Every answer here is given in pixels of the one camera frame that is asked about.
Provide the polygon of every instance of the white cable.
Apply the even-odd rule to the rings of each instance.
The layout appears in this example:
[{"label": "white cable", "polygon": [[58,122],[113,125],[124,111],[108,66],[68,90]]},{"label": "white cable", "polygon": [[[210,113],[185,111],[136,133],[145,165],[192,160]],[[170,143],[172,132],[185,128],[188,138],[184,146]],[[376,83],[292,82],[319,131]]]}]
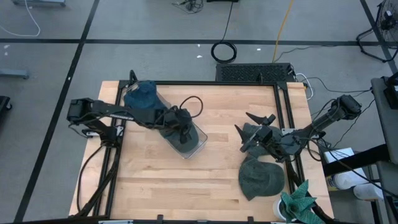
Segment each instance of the white cable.
[{"label": "white cable", "polygon": [[33,22],[35,23],[35,25],[37,26],[38,31],[37,31],[37,34],[36,34],[36,35],[15,34],[15,33],[13,33],[13,32],[9,32],[8,30],[6,30],[6,28],[4,28],[2,25],[0,25],[0,28],[1,28],[2,30],[6,31],[7,33],[11,34],[11,35],[16,35],[17,37],[37,37],[37,36],[39,36],[41,30],[40,30],[40,27],[39,27],[39,25],[37,24],[36,20],[33,18],[32,14],[30,13],[29,7],[27,7],[27,0],[25,0],[25,6],[26,6],[27,12],[28,12],[29,15],[30,15],[30,18],[32,18],[32,21],[33,21]]},{"label": "white cable", "polygon": [[304,77],[304,79],[305,79],[305,81],[307,82],[308,87],[310,88],[310,91],[311,91],[311,96],[310,96],[309,98],[307,98],[307,100],[311,100],[311,98],[313,97],[313,90],[312,90],[312,87],[311,87],[311,84],[310,84],[309,80],[308,80],[307,77],[306,77],[304,74],[302,74],[302,73],[297,73],[296,75],[301,75],[301,76]]}]

